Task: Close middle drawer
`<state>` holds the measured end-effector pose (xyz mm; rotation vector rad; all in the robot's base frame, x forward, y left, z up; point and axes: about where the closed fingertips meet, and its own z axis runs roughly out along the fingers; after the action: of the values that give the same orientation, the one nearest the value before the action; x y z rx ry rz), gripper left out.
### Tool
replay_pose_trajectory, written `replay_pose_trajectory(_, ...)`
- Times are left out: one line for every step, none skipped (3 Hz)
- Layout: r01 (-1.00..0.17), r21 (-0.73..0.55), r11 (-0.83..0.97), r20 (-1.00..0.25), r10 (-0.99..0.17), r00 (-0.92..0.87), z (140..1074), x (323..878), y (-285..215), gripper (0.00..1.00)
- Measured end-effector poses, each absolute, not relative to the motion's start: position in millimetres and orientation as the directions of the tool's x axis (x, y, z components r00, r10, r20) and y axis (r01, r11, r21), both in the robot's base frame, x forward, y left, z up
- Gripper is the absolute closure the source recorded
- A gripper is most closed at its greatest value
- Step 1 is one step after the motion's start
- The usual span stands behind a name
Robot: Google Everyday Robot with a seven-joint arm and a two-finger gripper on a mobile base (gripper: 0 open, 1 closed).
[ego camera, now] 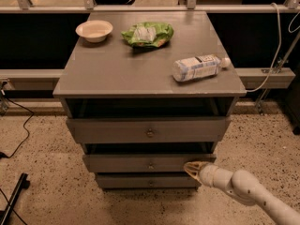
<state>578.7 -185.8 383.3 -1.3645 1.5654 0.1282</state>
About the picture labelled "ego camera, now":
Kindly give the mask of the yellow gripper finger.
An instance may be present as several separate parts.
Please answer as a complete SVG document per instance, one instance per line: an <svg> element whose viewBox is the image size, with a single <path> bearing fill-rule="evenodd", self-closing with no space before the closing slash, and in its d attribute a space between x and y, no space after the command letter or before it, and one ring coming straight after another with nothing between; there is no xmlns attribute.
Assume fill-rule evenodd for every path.
<svg viewBox="0 0 300 225"><path fill-rule="evenodd" d="M184 164L184 170L195 180L206 180L211 175L208 165L208 162L190 161Z"/></svg>

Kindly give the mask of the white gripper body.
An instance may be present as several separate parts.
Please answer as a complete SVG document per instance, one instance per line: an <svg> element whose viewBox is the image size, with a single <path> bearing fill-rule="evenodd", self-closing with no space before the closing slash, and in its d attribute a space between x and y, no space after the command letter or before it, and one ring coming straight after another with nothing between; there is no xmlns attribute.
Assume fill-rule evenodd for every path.
<svg viewBox="0 0 300 225"><path fill-rule="evenodd" d="M200 182L210 188L218 188L222 191L229 191L232 186L233 172L221 169L218 166L208 163L199 171Z"/></svg>

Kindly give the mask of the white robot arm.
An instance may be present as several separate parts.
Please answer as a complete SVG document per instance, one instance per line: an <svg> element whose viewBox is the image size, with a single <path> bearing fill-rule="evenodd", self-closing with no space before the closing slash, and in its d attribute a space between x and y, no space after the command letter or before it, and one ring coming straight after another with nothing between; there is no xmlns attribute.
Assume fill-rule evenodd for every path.
<svg viewBox="0 0 300 225"><path fill-rule="evenodd" d="M202 161L187 162L184 170L201 184L218 188L241 204L260 206L277 225L300 225L300 214L275 197L248 171L231 172Z"/></svg>

